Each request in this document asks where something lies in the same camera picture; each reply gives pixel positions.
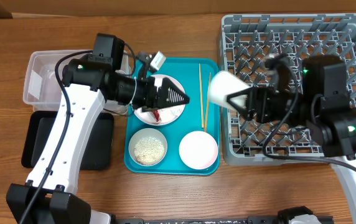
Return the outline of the red snack wrapper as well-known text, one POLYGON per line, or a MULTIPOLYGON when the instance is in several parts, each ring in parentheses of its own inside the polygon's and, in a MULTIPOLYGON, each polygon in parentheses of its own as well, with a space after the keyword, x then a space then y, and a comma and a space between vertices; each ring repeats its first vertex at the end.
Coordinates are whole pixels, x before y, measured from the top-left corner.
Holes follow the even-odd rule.
POLYGON ((156 120, 156 122, 161 121, 161 117, 160 117, 158 110, 152 111, 152 115, 153 115, 154 119, 156 120))

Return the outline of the white ceramic cup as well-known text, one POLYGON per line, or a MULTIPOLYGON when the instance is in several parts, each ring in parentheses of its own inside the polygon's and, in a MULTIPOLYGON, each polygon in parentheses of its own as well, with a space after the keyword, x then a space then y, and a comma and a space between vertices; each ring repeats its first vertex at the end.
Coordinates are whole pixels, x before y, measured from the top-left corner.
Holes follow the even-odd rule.
POLYGON ((227 96, 250 86, 228 71, 218 72, 210 82, 209 101, 230 110, 236 110, 227 101, 227 96))

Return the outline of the grey bowl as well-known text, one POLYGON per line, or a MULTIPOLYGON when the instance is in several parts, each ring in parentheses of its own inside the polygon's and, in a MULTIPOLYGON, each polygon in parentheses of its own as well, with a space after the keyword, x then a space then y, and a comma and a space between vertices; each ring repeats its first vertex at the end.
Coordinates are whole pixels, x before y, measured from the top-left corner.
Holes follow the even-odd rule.
POLYGON ((160 163, 168 150, 165 136, 153 128, 137 131, 129 140, 130 158, 140 166, 150 167, 160 163))

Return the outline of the white rice grains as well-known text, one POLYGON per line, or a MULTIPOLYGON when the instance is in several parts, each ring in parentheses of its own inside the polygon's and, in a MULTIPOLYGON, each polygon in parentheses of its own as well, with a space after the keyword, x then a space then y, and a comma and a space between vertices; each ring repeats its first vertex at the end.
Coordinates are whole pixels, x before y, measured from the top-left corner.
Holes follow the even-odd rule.
POLYGON ((162 160, 165 153, 163 143, 154 137, 140 139, 134 146, 136 160, 145 166, 152 166, 162 160))

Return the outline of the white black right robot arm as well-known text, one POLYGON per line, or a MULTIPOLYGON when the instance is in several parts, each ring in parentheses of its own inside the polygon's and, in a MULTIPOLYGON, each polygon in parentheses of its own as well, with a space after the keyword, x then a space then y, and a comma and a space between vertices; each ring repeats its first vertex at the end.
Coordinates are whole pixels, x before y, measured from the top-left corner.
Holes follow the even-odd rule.
POLYGON ((241 88, 225 100, 247 119, 258 123, 277 121, 262 144, 266 157, 282 161, 329 164, 339 178, 356 223, 356 108, 350 105, 345 62, 335 55, 316 55, 302 61, 302 82, 289 66, 288 56, 265 60, 265 67, 276 77, 267 87, 241 88), (282 125, 304 126, 321 146, 322 157, 275 156, 267 145, 282 125))

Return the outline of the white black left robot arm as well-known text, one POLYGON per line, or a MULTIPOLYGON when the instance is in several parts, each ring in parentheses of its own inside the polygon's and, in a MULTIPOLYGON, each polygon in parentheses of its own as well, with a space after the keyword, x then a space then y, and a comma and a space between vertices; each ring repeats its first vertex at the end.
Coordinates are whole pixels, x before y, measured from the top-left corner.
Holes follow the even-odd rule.
POLYGON ((190 98, 164 78, 133 79, 120 74, 126 43, 98 34, 92 50, 62 57, 55 77, 62 91, 44 150, 22 185, 11 184, 6 202, 18 223, 114 223, 77 196, 83 155, 95 121, 107 101, 155 111, 185 105, 190 98))

